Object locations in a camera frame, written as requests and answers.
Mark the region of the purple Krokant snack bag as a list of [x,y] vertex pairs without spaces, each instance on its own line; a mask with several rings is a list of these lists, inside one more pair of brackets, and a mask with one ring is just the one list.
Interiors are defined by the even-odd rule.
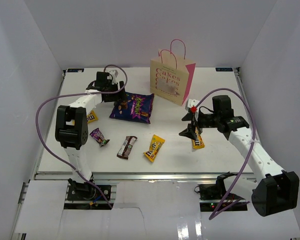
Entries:
[[110,119],[150,124],[155,94],[126,92],[126,101],[116,103],[109,116]]

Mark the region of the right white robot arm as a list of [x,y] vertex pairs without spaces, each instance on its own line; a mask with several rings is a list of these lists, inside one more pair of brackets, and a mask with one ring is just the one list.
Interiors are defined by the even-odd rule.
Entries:
[[255,140],[255,130],[242,116],[235,116],[228,95],[214,96],[208,114],[200,110],[195,99],[188,99],[185,109],[187,114],[182,120],[188,125],[180,136],[197,141],[204,128],[216,128],[239,151],[255,176],[256,181],[252,182],[241,178],[239,173],[219,175],[215,187],[219,198],[226,200],[235,194],[251,203],[262,217],[296,208],[298,175],[284,170]]

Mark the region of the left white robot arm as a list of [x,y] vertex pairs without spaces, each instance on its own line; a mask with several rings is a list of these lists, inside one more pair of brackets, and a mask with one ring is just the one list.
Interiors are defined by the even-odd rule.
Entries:
[[124,81],[117,81],[118,71],[98,71],[83,96],[69,105],[57,108],[55,139],[64,148],[72,167],[72,177],[68,180],[80,196],[89,200],[95,196],[93,174],[86,152],[82,147],[89,136],[88,114],[101,103],[120,103],[126,100]]

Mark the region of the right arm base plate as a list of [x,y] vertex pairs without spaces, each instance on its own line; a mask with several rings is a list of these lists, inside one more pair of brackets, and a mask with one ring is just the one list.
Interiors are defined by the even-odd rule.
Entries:
[[[216,184],[198,184],[194,188],[194,192],[199,195],[200,211],[202,213],[212,213],[222,199],[222,195],[217,190]],[[220,209],[231,205],[235,201],[239,201],[232,207],[226,209],[226,212],[245,212],[248,210],[246,200],[230,193],[225,199]]]

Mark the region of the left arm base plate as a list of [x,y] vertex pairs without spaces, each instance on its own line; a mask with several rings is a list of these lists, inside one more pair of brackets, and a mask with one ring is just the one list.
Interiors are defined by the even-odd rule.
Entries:
[[111,185],[97,185],[100,191],[88,183],[77,183],[68,179],[68,188],[64,202],[65,210],[111,210],[105,201],[111,201]]

